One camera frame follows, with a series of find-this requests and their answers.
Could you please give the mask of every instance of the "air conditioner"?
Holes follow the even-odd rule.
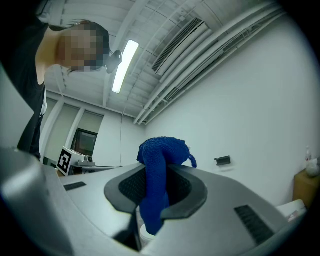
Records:
[[[163,76],[175,60],[207,30],[207,25],[199,18],[187,23],[154,62],[152,69],[155,73]]]

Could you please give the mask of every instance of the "blue cloth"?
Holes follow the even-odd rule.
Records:
[[[146,196],[140,204],[140,214],[149,234],[155,236],[161,229],[161,212],[169,207],[166,165],[181,165],[188,159],[196,168],[196,159],[190,154],[186,142],[173,137],[151,138],[139,147],[137,160],[145,165],[146,175]]]

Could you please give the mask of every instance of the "ceiling light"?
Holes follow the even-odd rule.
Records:
[[[119,65],[116,71],[115,79],[113,82],[112,91],[114,93],[117,93],[117,94],[120,93],[130,62],[134,57],[138,47],[139,47],[139,44],[132,40],[129,40],[128,43],[126,44],[126,47],[122,55],[122,63]]]

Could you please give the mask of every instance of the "cardboard box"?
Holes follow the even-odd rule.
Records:
[[[320,186],[320,176],[309,177],[306,170],[294,176],[293,201],[301,199],[310,208]]]

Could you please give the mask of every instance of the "vent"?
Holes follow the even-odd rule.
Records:
[[[181,29],[179,34],[168,44],[164,51],[160,54],[158,59],[152,66],[153,71],[157,72],[165,60],[170,56],[170,54],[183,42],[183,40],[203,21],[199,18],[194,18],[191,20],[184,28]]]
[[[274,232],[249,205],[240,206],[234,208],[234,210],[257,245],[262,244],[274,235]]]

